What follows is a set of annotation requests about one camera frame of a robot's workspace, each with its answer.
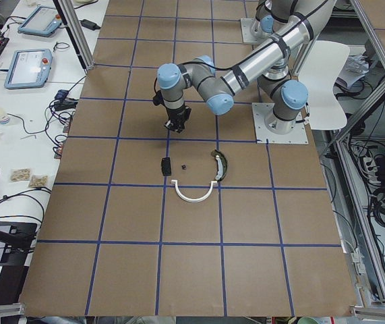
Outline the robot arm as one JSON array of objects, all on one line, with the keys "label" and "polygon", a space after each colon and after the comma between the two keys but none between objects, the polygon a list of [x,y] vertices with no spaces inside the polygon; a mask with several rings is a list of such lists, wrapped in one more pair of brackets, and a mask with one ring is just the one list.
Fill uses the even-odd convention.
[{"label": "robot arm", "polygon": [[297,3],[296,0],[259,0],[251,33],[262,39],[270,36],[288,22]]},{"label": "robot arm", "polygon": [[333,7],[333,1],[259,1],[251,31],[263,41],[223,76],[216,76],[217,68],[207,55],[160,66],[152,101],[165,107],[165,127],[178,133],[184,130],[191,113],[185,105],[185,89],[194,87],[213,114],[222,115],[232,108],[233,97],[256,81],[274,102],[266,127],[276,134],[289,133],[308,98],[305,85],[290,78],[291,51],[319,35]]}]

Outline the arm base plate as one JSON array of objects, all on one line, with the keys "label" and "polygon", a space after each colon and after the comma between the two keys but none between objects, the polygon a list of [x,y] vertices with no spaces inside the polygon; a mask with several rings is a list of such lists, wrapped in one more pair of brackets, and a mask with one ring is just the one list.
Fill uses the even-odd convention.
[{"label": "arm base plate", "polygon": [[267,37],[267,34],[261,28],[260,21],[255,18],[241,18],[240,25],[245,44],[258,45]]},{"label": "arm base plate", "polygon": [[273,103],[252,103],[256,142],[259,144],[308,144],[301,112],[295,120],[276,118]]}]

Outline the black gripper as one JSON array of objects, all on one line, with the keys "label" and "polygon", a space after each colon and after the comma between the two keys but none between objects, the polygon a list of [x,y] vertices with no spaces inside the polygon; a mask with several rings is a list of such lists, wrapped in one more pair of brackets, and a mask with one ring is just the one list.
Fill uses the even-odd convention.
[{"label": "black gripper", "polygon": [[191,108],[188,106],[181,106],[177,109],[166,108],[168,120],[165,123],[165,128],[177,133],[182,133],[185,129],[185,123],[189,119]]}]

